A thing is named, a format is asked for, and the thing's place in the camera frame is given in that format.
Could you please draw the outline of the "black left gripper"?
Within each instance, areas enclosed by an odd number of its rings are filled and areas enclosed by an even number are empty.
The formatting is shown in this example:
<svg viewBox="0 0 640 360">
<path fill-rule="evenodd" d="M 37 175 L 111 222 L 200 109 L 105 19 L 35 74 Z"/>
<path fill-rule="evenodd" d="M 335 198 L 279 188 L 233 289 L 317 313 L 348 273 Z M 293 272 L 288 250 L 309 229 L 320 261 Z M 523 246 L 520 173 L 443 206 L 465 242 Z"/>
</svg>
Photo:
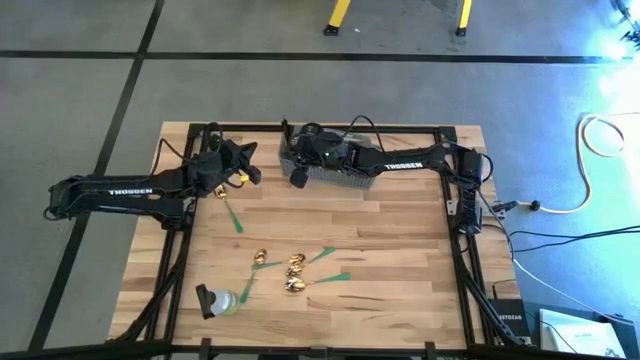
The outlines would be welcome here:
<svg viewBox="0 0 640 360">
<path fill-rule="evenodd" d="M 258 185 L 262 173 L 251 164 L 252 152 L 257 147 L 257 142 L 239 145 L 221 137 L 203 138 L 194 163 L 196 196 L 206 197 L 223 184 L 241 188 L 241 185 L 232 185 L 229 181 L 234 174 L 246 175 L 251 183 Z"/>
</svg>

